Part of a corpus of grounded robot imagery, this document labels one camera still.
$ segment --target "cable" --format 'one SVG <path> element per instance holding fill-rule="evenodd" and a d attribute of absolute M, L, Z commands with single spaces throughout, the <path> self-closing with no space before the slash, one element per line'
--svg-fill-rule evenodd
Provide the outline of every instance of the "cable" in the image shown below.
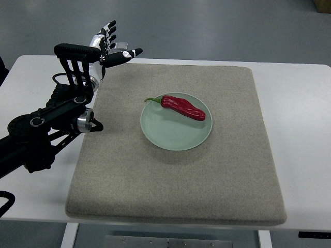
<path fill-rule="evenodd" d="M 60 84 L 60 82 L 58 80 L 56 80 L 56 78 L 58 76 L 66 76 L 67 74 L 66 73 L 58 73 L 58 74 L 55 74 L 52 76 L 52 80 L 56 83 L 56 84 Z"/>
<path fill-rule="evenodd" d="M 9 208 L 14 204 L 15 196 L 10 192 L 0 191 L 0 197 L 8 199 L 8 201 L 2 207 L 0 207 L 0 217 L 2 217 L 2 215 L 4 215 L 9 210 Z"/>

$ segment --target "felt pad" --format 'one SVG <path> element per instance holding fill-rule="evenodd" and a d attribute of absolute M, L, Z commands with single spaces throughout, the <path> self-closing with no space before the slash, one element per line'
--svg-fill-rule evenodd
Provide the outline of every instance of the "felt pad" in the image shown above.
<path fill-rule="evenodd" d="M 184 92 L 213 117 L 185 151 L 152 144 L 140 128 L 145 98 Z M 124 64 L 107 70 L 85 135 L 66 212 L 143 223 L 276 225 L 286 213 L 250 69 Z"/>

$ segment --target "light green plate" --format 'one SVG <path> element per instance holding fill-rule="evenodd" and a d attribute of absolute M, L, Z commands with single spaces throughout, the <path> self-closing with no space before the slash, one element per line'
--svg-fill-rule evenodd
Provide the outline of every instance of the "light green plate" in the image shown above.
<path fill-rule="evenodd" d="M 209 136 L 213 120 L 207 106 L 198 98 L 185 93 L 166 93 L 156 98 L 170 95 L 188 100 L 206 114 L 204 121 L 197 121 L 166 109 L 161 104 L 149 101 L 140 117 L 143 133 L 154 145 L 166 150 L 183 151 L 200 145 Z"/>

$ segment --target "metal plate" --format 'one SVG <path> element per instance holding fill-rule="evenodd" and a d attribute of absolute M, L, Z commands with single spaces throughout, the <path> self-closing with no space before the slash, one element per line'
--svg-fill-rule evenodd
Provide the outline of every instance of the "metal plate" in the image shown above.
<path fill-rule="evenodd" d="M 232 248 L 231 241 L 199 239 L 167 239 L 154 237 L 110 236 L 104 248 Z"/>
<path fill-rule="evenodd" d="M 116 42 L 114 50 L 127 50 L 128 43 L 127 42 Z"/>

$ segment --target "cardboard box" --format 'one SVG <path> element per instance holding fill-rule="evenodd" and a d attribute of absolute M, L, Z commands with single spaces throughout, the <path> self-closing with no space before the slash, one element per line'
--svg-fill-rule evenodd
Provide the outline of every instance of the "cardboard box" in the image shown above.
<path fill-rule="evenodd" d="M 318 13 L 331 13 L 331 0 L 314 0 Z"/>

